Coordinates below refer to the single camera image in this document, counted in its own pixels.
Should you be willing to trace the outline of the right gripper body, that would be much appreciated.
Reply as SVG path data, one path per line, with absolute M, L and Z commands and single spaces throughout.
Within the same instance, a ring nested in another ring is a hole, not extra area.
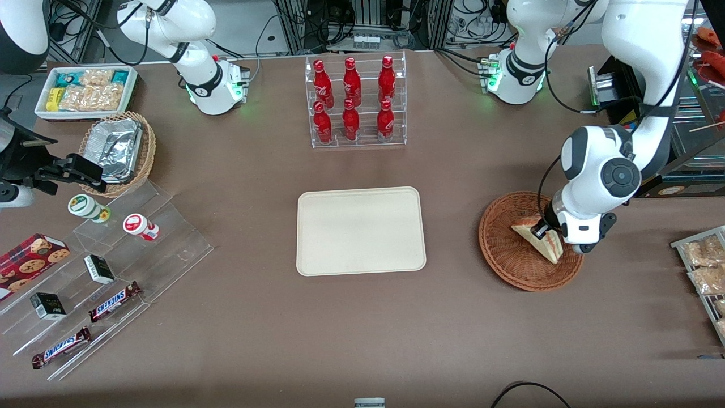
M 1 208 L 29 207 L 36 199 L 34 174 L 54 163 L 47 145 L 58 140 L 42 136 L 10 118 L 2 111 L 2 203 Z

